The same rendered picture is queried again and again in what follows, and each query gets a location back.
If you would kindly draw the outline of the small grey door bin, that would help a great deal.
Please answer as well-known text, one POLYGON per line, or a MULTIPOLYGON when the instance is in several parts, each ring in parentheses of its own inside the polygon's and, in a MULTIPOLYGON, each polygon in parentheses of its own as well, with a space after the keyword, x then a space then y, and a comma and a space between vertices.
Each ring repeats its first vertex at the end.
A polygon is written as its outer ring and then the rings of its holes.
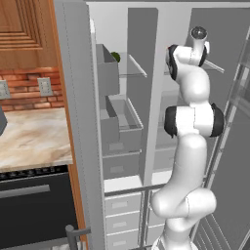
POLYGON ((118 95, 120 92, 118 62, 104 44, 97 44, 96 49, 100 94, 118 95))

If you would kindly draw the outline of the glass fridge shelf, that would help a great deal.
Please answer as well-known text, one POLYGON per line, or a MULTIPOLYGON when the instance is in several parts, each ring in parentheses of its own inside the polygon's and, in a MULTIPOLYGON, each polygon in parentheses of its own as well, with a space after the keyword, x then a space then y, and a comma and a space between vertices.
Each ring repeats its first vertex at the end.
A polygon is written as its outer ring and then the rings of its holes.
POLYGON ((223 68, 221 68, 220 66, 218 66, 218 65, 216 65, 216 64, 214 64, 212 62, 209 62, 208 60, 205 60, 204 64, 205 64, 207 69, 215 69, 215 70, 217 70, 217 71, 219 71, 221 73, 225 72, 225 70, 223 68))
POLYGON ((128 53, 120 53, 120 62, 118 63, 119 76, 126 78, 128 76, 147 77, 146 72, 137 63, 137 61, 128 53))

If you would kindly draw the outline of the white freezer drawer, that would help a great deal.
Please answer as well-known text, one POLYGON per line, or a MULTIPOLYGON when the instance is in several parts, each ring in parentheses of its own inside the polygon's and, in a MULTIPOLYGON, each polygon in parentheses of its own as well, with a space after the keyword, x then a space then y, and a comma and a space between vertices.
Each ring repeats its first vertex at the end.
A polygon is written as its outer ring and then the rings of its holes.
POLYGON ((131 250, 139 246, 139 231, 132 229, 110 233, 106 239, 107 250, 131 250))
POLYGON ((137 229, 139 227, 140 212, 135 211, 119 215, 107 216, 105 219, 107 233, 137 229))
POLYGON ((104 199, 105 214, 115 215, 138 211, 141 207, 140 192, 109 196, 104 199))

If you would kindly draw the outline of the grey wall socket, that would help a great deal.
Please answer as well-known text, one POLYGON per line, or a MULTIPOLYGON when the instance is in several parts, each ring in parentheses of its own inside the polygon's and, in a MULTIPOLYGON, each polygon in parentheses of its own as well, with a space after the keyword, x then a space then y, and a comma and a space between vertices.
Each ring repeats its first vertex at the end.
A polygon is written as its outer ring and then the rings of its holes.
POLYGON ((51 80, 49 77, 38 78, 37 82, 41 97, 50 97, 53 95, 51 80))
POLYGON ((0 80, 0 100, 6 100, 11 97, 6 80, 0 80))

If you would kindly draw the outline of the grey fridge door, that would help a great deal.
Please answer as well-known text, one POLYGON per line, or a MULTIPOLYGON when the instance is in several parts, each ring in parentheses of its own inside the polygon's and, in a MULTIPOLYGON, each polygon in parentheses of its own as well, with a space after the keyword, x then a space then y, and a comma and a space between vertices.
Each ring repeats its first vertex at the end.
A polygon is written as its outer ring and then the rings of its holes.
POLYGON ((209 60, 225 71, 210 71, 211 102, 224 111, 225 129, 208 141, 206 188, 217 198, 216 210, 191 233, 199 250, 242 250, 250 231, 250 103, 242 97, 250 80, 245 46, 250 24, 209 37, 209 60))
POLYGON ((106 250, 96 33, 84 0, 54 0, 89 250, 106 250))

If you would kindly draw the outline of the dark grey appliance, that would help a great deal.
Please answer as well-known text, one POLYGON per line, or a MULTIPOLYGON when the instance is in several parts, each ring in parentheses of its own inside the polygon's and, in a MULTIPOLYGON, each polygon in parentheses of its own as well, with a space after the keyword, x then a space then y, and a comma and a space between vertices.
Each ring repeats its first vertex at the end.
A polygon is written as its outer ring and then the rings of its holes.
POLYGON ((0 136, 4 133, 7 123, 7 118, 4 114, 2 107, 0 106, 0 136))

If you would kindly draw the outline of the wooden wall cupboard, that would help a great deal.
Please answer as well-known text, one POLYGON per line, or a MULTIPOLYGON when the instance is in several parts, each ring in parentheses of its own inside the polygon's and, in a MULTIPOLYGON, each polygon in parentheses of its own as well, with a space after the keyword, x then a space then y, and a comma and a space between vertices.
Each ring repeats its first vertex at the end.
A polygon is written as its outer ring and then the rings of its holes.
POLYGON ((0 0, 0 69, 57 65, 53 0, 0 0))

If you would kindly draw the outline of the grey fridge cabinet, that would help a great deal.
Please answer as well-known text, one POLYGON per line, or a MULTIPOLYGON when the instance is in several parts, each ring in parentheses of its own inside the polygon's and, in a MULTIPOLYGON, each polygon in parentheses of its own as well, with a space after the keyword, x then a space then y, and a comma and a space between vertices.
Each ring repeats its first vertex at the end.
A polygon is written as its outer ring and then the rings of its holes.
POLYGON ((104 197, 109 192, 132 188, 163 187, 169 181, 172 170, 153 169, 156 151, 158 118, 164 81, 170 78, 166 71, 165 47, 173 41, 183 42, 188 35, 191 11, 194 8, 213 13, 238 11, 250 7, 250 2, 111 2, 89 3, 90 18, 94 22, 96 42, 109 49, 130 54, 146 72, 147 77, 121 78, 122 91, 114 96, 128 97, 144 129, 142 130, 139 171, 137 175, 104 179, 104 197))

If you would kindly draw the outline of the grey right fridge door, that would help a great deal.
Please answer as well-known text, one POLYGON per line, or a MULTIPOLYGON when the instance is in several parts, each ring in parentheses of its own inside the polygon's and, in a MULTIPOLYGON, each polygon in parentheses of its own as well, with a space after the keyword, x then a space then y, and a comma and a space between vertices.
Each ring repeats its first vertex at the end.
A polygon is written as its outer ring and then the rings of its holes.
POLYGON ((245 46, 250 24, 209 37, 209 60, 225 71, 210 71, 211 102, 224 111, 225 129, 208 141, 206 188, 217 198, 216 210, 191 233, 199 250, 242 250, 250 231, 250 103, 242 97, 250 80, 245 46))

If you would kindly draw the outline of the wooden side panel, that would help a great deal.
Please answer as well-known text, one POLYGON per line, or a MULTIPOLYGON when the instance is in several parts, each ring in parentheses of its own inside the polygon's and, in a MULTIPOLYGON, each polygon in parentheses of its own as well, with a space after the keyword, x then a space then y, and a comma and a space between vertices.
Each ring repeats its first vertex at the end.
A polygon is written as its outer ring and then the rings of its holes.
POLYGON ((60 40, 59 40, 58 25, 57 25, 57 18, 56 18, 56 12, 55 12, 55 0, 49 0, 49 6, 50 6, 50 12, 51 12, 54 43, 55 43, 56 55, 57 55, 57 64, 59 68, 60 80, 61 80, 61 85, 62 85, 62 99, 64 103, 67 132, 68 132, 68 137, 69 137, 69 142, 70 142, 70 151, 71 151, 71 156, 72 156, 72 163, 68 165, 68 173, 69 173, 69 178, 70 178, 70 185, 71 185, 71 190, 72 190, 77 225, 79 229, 84 229, 86 228, 85 220, 84 220, 84 209, 82 206, 81 191, 80 191, 80 185, 79 185, 79 180, 78 180, 78 171, 77 171, 75 152, 74 152, 74 143, 73 143, 73 137, 72 137, 72 131, 71 131, 70 115, 69 115, 67 96, 66 96, 61 45, 60 45, 60 40))

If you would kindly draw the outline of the grey fridge drawer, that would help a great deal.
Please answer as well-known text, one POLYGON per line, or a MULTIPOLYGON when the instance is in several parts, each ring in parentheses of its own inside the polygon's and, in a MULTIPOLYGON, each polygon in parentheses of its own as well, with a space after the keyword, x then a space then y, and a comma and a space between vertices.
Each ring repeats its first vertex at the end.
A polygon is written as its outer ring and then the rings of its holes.
POLYGON ((153 169, 170 170, 173 167, 176 149, 174 147, 159 148, 155 151, 153 169))
POLYGON ((140 151, 112 154, 103 157, 104 179, 129 177, 138 174, 140 151))

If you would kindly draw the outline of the black dishwasher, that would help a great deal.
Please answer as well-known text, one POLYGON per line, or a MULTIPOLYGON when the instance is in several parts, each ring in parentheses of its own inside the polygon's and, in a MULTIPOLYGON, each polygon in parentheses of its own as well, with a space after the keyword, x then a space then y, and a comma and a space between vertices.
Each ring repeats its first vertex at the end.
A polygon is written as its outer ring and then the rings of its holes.
POLYGON ((49 185, 50 191, 0 199, 0 249, 66 237, 77 227, 66 165, 0 173, 0 191, 49 185))

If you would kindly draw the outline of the grey left fridge door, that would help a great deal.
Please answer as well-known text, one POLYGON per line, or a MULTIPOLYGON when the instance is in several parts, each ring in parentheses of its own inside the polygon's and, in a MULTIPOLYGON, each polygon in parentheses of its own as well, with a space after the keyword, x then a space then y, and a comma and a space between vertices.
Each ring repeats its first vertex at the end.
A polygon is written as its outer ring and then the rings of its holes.
POLYGON ((89 250, 106 250, 96 33, 84 0, 54 0, 89 250))

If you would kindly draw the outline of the large grey door bin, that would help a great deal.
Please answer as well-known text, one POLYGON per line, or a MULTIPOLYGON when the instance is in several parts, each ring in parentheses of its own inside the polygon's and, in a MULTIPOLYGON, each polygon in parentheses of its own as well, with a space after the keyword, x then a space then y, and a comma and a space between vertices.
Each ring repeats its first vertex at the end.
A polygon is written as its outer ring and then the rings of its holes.
POLYGON ((137 151, 144 125, 131 100, 122 95, 106 97, 101 110, 103 155, 137 151))

